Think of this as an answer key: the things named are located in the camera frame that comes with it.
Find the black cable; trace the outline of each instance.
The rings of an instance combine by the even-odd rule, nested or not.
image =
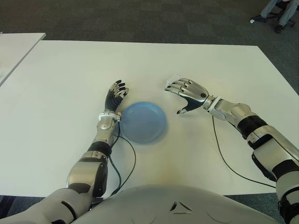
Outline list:
[[[115,143],[117,142],[117,140],[119,139],[119,137],[120,137],[120,133],[121,133],[121,128],[120,128],[120,124],[118,124],[118,134],[117,134],[117,138],[116,138],[116,140],[114,141],[114,143],[111,145],[111,149],[112,149],[112,147],[115,145]],[[112,167],[114,168],[114,170],[116,171],[116,173],[117,173],[117,175],[118,175],[118,179],[119,179],[118,187],[117,187],[117,189],[118,189],[118,188],[121,187],[121,174],[120,174],[120,172],[118,171],[118,169],[116,168],[116,166],[114,165],[114,163],[113,163],[113,161],[112,161],[110,155],[109,155],[109,160],[110,160],[110,162],[111,162]]]
[[[119,137],[122,138],[122,139],[124,139],[124,140],[131,146],[131,148],[132,148],[132,150],[133,150],[133,153],[134,153],[134,165],[133,165],[133,168],[132,168],[131,172],[129,173],[128,177],[126,178],[126,180],[125,180],[125,181],[122,183],[122,185],[116,190],[115,193],[117,193],[117,192],[122,188],[122,186],[127,182],[127,180],[129,179],[129,177],[130,177],[131,174],[133,173],[133,171],[134,171],[134,169],[135,169],[135,165],[136,165],[136,152],[135,152],[134,147],[132,146],[132,144],[131,144],[127,139],[125,139],[125,138],[123,138],[123,137],[121,137],[121,136],[119,136]]]
[[[291,157],[293,157],[295,160],[297,160],[291,153],[289,153],[278,141],[276,141],[277,142],[277,144],[279,144],[280,145],[280,147],[282,147]]]
[[[259,184],[262,184],[262,185],[265,185],[265,186],[268,186],[268,187],[276,188],[276,187],[271,186],[271,185],[269,185],[269,184],[261,183],[261,182],[259,182],[259,181],[254,181],[254,180],[251,180],[251,179],[249,179],[249,178],[247,178],[247,177],[245,177],[245,176],[242,176],[242,175],[238,174],[237,172],[235,172],[235,171],[234,171],[234,170],[233,170],[233,169],[226,163],[226,161],[225,161],[225,159],[223,158],[223,155],[222,155],[222,153],[221,153],[220,147],[219,147],[218,138],[217,138],[216,129],[215,129],[215,123],[214,123],[214,116],[212,116],[212,121],[213,121],[214,133],[215,133],[215,137],[216,137],[216,141],[217,141],[217,146],[218,146],[218,149],[219,149],[219,153],[220,153],[220,155],[221,155],[221,157],[222,157],[224,163],[227,165],[227,167],[228,167],[231,171],[233,171],[235,174],[237,174],[238,176],[240,176],[240,177],[242,177],[242,178],[244,178],[244,179],[246,179],[246,180],[249,180],[249,181],[252,181],[252,182],[255,182],[255,183],[259,183]]]

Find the person's leg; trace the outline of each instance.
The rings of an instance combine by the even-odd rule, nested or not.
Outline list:
[[[261,11],[261,16],[266,18],[271,10],[274,8],[275,4],[280,2],[281,0],[271,0],[266,7]]]
[[[279,25],[284,27],[287,24],[289,19],[295,14],[298,5],[299,5],[299,0],[291,0],[284,14],[279,19]]]

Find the blue plate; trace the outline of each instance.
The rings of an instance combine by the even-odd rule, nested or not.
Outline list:
[[[164,136],[166,128],[164,111],[150,102],[132,104],[122,113],[121,132],[136,143],[155,142]]]

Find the robotic arm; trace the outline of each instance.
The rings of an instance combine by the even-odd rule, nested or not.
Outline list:
[[[210,96],[196,82],[182,78],[165,88],[187,100],[177,114],[203,106],[208,114],[227,120],[254,149],[252,160],[264,176],[276,182],[278,209],[285,222],[299,223],[299,151],[274,127],[267,125],[245,104]]]
[[[99,115],[97,134],[87,152],[71,169],[66,188],[55,191],[24,212],[0,220],[0,223],[69,224],[90,209],[94,197],[105,193],[115,123],[121,119],[115,111],[128,93],[124,86],[119,80],[110,87],[105,110]]]

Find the white desk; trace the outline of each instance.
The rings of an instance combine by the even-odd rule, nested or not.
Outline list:
[[[186,102],[164,91],[176,73],[214,96],[250,105],[298,147],[298,95],[258,47],[40,41],[0,88],[0,194],[47,196],[63,188],[96,134],[107,90],[117,79],[130,88],[120,111],[150,101],[164,110],[169,125],[158,143],[134,145],[136,169],[124,188],[160,183],[223,195],[274,192],[226,167],[212,118],[203,109],[176,115]],[[248,178],[274,184],[254,165],[241,135],[227,122],[215,123],[228,164]],[[124,179],[133,165],[130,147],[119,140],[112,158]],[[117,181],[109,167],[107,192]]]
[[[0,86],[45,36],[45,33],[0,34]]]

